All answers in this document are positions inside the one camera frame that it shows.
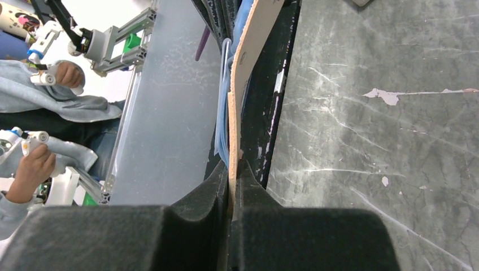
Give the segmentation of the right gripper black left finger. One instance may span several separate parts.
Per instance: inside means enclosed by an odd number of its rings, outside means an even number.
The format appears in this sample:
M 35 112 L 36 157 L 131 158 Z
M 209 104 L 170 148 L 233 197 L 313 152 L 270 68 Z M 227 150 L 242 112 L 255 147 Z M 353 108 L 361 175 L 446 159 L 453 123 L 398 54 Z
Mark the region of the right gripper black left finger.
M 170 206 L 44 207 L 29 215 L 2 270 L 215 270 L 227 178 L 218 163 Z

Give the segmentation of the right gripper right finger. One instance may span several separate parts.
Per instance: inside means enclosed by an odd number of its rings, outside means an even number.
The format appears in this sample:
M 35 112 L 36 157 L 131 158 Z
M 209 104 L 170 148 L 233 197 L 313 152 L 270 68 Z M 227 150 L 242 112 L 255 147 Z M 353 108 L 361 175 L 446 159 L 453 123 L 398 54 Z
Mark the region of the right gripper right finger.
M 283 207 L 238 163 L 230 270 L 399 270 L 386 226 L 357 208 Z

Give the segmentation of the tan blue card holder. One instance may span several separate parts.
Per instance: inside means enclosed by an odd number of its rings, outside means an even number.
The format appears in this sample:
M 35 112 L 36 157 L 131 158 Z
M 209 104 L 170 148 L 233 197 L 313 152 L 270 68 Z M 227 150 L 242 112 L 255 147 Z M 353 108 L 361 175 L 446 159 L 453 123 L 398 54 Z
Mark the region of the tan blue card holder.
M 236 205 L 246 92 L 253 69 L 283 5 L 283 1 L 274 0 L 242 1 L 234 19 L 232 37 L 226 38 L 221 46 L 214 154 L 219 155 L 228 172 L 228 216 L 233 216 Z

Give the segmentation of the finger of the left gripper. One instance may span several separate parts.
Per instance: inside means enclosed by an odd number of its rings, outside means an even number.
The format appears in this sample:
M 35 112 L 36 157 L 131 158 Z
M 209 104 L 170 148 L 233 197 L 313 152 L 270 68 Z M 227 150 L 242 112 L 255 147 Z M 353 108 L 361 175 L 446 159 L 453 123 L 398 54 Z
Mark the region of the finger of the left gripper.
M 241 0 L 192 0 L 192 3 L 216 41 L 232 39 Z

